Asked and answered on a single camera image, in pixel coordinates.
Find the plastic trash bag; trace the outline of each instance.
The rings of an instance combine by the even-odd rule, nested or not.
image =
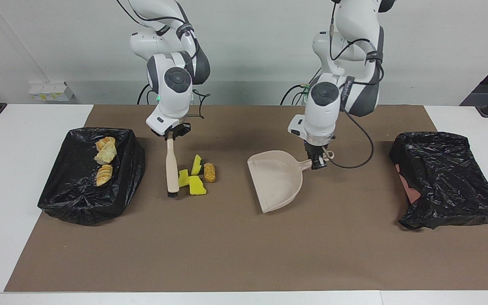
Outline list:
[[[434,229],[488,224],[488,182],[466,137],[452,133],[401,133],[389,156],[399,165],[408,187],[420,194],[399,220],[402,226]]]
[[[95,143],[116,138],[112,178],[97,187],[100,165]],[[145,170],[144,149],[131,129],[79,128],[70,130],[37,205],[65,222],[94,225],[120,216],[133,197]]]

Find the brown mat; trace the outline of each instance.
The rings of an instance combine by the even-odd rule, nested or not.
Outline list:
[[[208,195],[166,197],[165,143],[144,123],[152,106],[95,106],[90,127],[134,129],[147,172],[127,211],[97,227],[39,218],[6,291],[488,290],[488,225],[403,230],[405,191],[388,158],[403,131],[435,130],[422,106],[380,106],[359,119],[377,152],[365,167],[304,172],[287,207],[262,214],[246,160],[280,149],[304,160],[287,124],[300,107],[205,106],[176,143],[180,168],[217,166]],[[368,154],[341,116],[342,164]]]

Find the black cable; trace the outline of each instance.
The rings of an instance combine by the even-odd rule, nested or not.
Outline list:
[[[195,94],[197,94],[199,96],[199,114],[191,114],[188,117],[190,117],[190,118],[199,117],[199,118],[205,119],[205,117],[203,116],[201,110],[203,108],[203,102],[205,102],[205,99],[207,97],[211,96],[211,94],[210,93],[207,93],[207,94],[199,93],[197,91],[197,89],[193,89],[192,92],[195,93]]]
[[[338,58],[340,58],[340,56],[350,47],[352,46],[353,44],[357,43],[357,42],[360,42],[360,41],[366,41],[368,43],[370,43],[370,46],[372,46],[372,48],[375,50],[376,48],[374,47],[374,45],[372,44],[372,42],[370,42],[369,39],[366,39],[366,38],[359,38],[359,39],[356,39],[354,41],[350,41],[347,43],[347,46],[345,46],[341,51],[340,53],[335,57],[333,58],[333,55],[331,54],[331,60],[337,60]]]
[[[302,95],[304,94],[303,93],[304,91],[302,92],[297,92],[297,94],[295,94],[295,96],[293,97],[293,100],[291,101],[291,106],[294,106],[295,105],[295,99],[297,98],[298,95],[300,95],[302,97]]]
[[[302,85],[294,85],[293,87],[289,88],[289,90],[287,90],[287,92],[283,95],[283,98],[281,99],[281,102],[280,102],[280,106],[283,105],[283,101],[285,100],[285,98],[287,97],[287,95],[289,95],[289,93],[291,91],[293,91],[293,89],[297,89],[297,88],[300,88],[302,87]]]
[[[385,71],[383,71],[381,61],[376,60],[376,67],[378,67],[378,69],[380,69],[380,72],[381,72],[381,76],[380,76],[380,79],[378,79],[378,81],[376,81],[375,83],[372,83],[372,82],[362,83],[360,81],[355,81],[353,84],[354,85],[374,86],[374,85],[377,85],[378,83],[380,83],[383,80],[383,77],[385,76]]]
[[[149,83],[147,85],[144,86],[144,88],[141,90],[141,94],[139,94],[139,98],[137,99],[137,105],[141,104],[141,97],[144,93],[144,91],[146,90],[146,88],[148,88],[150,85]]]
[[[153,92],[153,90],[150,90],[148,91],[148,93],[146,94],[146,103],[149,105],[150,104],[150,100],[149,100],[149,97],[150,97],[150,94]]]
[[[333,59],[333,34],[335,30],[335,10],[336,10],[336,2],[333,5],[333,15],[331,16],[331,25],[329,27],[329,56],[331,60]]]
[[[311,83],[313,81],[313,79],[317,77],[317,75],[319,74],[320,71],[321,71],[321,68],[317,69],[316,73],[313,75],[312,78],[310,78],[310,81],[308,81],[308,83]],[[304,90],[301,92],[302,94],[300,95],[299,99],[297,100],[296,105],[298,105],[300,103],[300,99],[302,99],[302,97],[304,96],[305,91],[306,91],[306,88],[304,88]]]
[[[197,54],[199,54],[199,48],[201,47],[199,45],[199,41],[195,37],[193,37],[193,41],[195,42],[195,54],[193,54],[191,59],[195,58],[197,56]]]
[[[372,156],[374,156],[374,143],[372,141],[372,138],[370,138],[370,135],[366,132],[366,130],[364,130],[364,128],[362,126],[360,126],[359,123],[345,109],[342,109],[342,110],[347,115],[347,117],[349,117],[350,120],[353,123],[355,123],[355,125],[357,125],[357,127],[359,127],[359,129],[361,129],[362,132],[364,133],[364,135],[366,135],[366,137],[368,138],[368,141],[370,142],[370,156],[368,157],[368,159],[366,159],[365,162],[363,162],[359,165],[356,165],[356,166],[343,166],[343,165],[337,164],[336,162],[334,162],[333,159],[329,158],[329,154],[327,154],[327,158],[329,159],[329,161],[331,161],[332,164],[334,164],[335,166],[338,166],[339,168],[344,168],[344,169],[360,168],[361,166],[364,166],[365,164],[367,164],[372,159]]]
[[[164,16],[164,17],[157,17],[157,18],[144,18],[143,16],[139,15],[135,10],[133,10],[135,15],[139,17],[139,19],[144,20],[144,21],[161,21],[161,20],[166,20],[166,19],[172,19],[172,20],[178,20],[181,23],[186,23],[184,20],[178,18],[178,17],[172,17],[172,16]]]
[[[122,10],[124,10],[124,12],[125,12],[126,14],[128,14],[128,16],[129,16],[131,19],[133,19],[133,21],[135,21],[135,23],[137,23],[138,25],[142,25],[143,27],[145,27],[145,25],[143,25],[142,23],[139,23],[139,22],[138,22],[138,21],[137,21],[135,18],[133,18],[133,16],[132,16],[132,15],[131,15],[131,14],[128,12],[128,10],[126,10],[126,9],[124,8],[124,6],[122,6],[122,3],[120,2],[120,0],[116,0],[116,2],[118,2],[118,4],[120,4],[120,7],[122,8]]]

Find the sponge piece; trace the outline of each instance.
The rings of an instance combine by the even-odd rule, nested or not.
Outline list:
[[[205,180],[207,182],[215,182],[216,181],[216,168],[211,163],[205,163],[203,165],[203,169],[205,170]]]
[[[178,187],[184,187],[189,185],[189,176],[188,176],[188,170],[183,169],[179,172],[178,175]]]
[[[193,167],[191,168],[191,175],[197,176],[201,172],[201,157],[199,155],[195,155],[195,160],[193,161]]]
[[[205,195],[207,190],[198,176],[189,176],[189,193],[191,195]]]

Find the dustpan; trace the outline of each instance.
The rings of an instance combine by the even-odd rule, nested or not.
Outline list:
[[[265,151],[248,159],[255,191],[263,213],[288,205],[302,186],[302,172],[312,160],[298,162],[285,151]]]

